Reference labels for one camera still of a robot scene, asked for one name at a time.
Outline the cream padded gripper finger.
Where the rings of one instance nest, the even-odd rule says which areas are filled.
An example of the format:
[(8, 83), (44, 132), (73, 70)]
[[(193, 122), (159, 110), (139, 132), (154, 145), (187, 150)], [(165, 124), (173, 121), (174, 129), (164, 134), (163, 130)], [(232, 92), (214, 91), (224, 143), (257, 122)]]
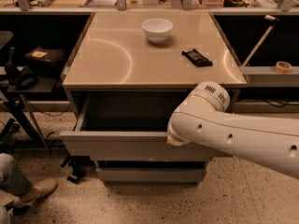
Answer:
[(174, 147), (179, 147), (179, 143), (174, 141), (171, 137), (167, 137), (167, 143)]

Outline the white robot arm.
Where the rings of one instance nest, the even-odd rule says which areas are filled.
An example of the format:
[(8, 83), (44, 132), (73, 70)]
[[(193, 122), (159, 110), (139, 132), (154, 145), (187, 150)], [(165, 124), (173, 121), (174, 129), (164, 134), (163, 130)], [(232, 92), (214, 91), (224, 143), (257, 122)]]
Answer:
[(195, 143), (299, 178), (299, 120), (228, 113), (230, 96), (204, 81), (172, 113), (167, 142)]

